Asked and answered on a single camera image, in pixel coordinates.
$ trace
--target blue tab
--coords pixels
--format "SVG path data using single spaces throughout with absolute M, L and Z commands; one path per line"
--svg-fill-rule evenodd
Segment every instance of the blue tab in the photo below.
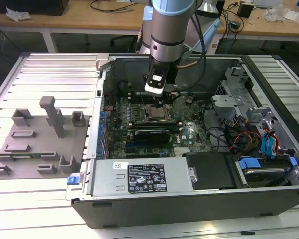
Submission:
M 268 146 L 267 146 L 267 153 L 266 153 L 266 155 L 270 156 L 271 158 L 274 158 L 273 153 L 272 153 L 273 145 L 274 145 L 274 139 L 270 138 L 269 142 L 268 142 Z
M 267 138 L 264 136 L 263 141 L 261 142 L 261 153 L 266 152 L 266 142 L 267 142 Z
M 243 158 L 239 161 L 241 169 L 246 168 L 261 168 L 257 158 Z
M 290 157 L 289 161 L 293 167 L 296 167 L 298 165 L 298 163 L 294 157 Z
M 79 185 L 80 176 L 69 176 L 66 182 L 67 185 Z
M 247 168 L 247 165 L 245 164 L 245 161 L 243 159 L 239 161 L 239 165 L 240 165 L 241 169 L 246 169 Z

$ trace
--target wooden workbench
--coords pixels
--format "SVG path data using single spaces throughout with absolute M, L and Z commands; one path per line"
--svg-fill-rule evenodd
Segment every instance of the wooden workbench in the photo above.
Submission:
M 227 6 L 237 0 L 226 0 Z M 57 52 L 51 33 L 83 33 L 83 34 L 113 34 L 137 35 L 142 24 L 144 6 L 141 4 L 131 7 L 134 11 L 108 14 L 90 8 L 91 0 L 69 0 L 63 16 L 46 16 L 32 14 L 31 20 L 15 22 L 5 14 L 0 14 L 0 28 L 5 31 L 40 32 L 42 33 L 49 52 Z M 299 11 L 297 0 L 285 0 L 285 5 L 291 10 Z M 100 3 L 101 9 L 116 9 L 127 6 L 116 0 Z M 244 29 L 237 35 L 238 39 L 299 41 L 299 25 L 291 20 L 284 22 L 265 22 L 262 9 L 253 10 L 249 18 L 244 18 Z M 240 21 L 231 13 L 231 20 Z M 214 42 L 224 33 L 224 19 L 219 26 Z
M 237 0 L 226 0 L 224 9 Z M 293 11 L 299 12 L 299 7 L 297 7 L 297 0 L 284 0 L 284 4 L 287 8 Z M 232 8 L 230 11 L 237 14 L 238 7 Z M 252 11 L 249 18 L 243 18 L 244 29 L 240 33 L 241 35 L 258 35 L 258 36 L 292 36 L 299 37 L 299 24 L 294 21 L 285 19 L 284 22 L 266 22 L 263 18 L 264 10 L 255 9 Z M 241 22 L 241 20 L 235 17 L 233 14 L 229 13 L 229 19 Z M 223 33 L 225 30 L 225 25 L 221 24 L 218 28 L 217 33 Z

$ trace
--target blue latch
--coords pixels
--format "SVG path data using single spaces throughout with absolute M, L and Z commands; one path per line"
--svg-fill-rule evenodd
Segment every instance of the blue latch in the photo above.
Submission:
M 289 161 L 293 167 L 296 167 L 298 165 L 298 163 L 294 157 L 290 157 Z
M 66 182 L 67 185 L 79 185 L 80 176 L 69 176 Z
M 239 161 L 241 169 L 261 168 L 257 158 L 243 158 Z

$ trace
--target white sticker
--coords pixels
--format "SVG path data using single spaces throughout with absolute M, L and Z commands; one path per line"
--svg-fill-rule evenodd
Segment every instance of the white sticker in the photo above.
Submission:
M 127 169 L 128 164 L 128 162 L 114 162 L 113 169 Z
M 162 79 L 162 76 L 153 75 L 153 80 L 161 81 L 161 79 Z

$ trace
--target table leg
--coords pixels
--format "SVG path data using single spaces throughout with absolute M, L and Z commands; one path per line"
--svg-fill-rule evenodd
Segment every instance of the table leg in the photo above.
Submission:
M 85 45 L 90 45 L 89 34 L 84 34 L 84 38 L 85 38 Z
M 262 41 L 261 45 L 259 46 L 259 49 L 260 49 L 260 50 L 263 50 L 263 49 L 265 48 L 267 42 L 268 42 L 268 41 Z
M 219 40 L 222 38 L 222 34 L 215 34 L 213 40 L 211 41 L 208 49 L 207 55 L 215 55 Z
M 56 47 L 55 41 L 53 40 L 50 32 L 42 32 L 46 48 L 49 53 L 57 53 L 58 49 Z

